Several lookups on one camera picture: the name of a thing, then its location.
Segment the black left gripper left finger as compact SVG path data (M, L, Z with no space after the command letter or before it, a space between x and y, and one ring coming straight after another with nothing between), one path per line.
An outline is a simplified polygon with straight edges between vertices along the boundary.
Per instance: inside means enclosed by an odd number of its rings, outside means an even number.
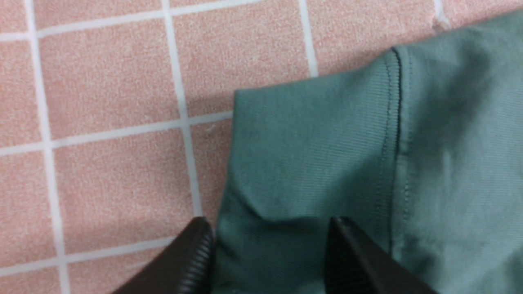
M191 219L181 233L115 294L209 294L214 236L203 216Z

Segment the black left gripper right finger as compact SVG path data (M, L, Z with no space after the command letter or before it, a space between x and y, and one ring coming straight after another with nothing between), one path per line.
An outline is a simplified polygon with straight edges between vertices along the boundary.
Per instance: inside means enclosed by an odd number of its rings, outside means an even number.
M403 268L355 222L333 216L325 253L327 294L435 294Z

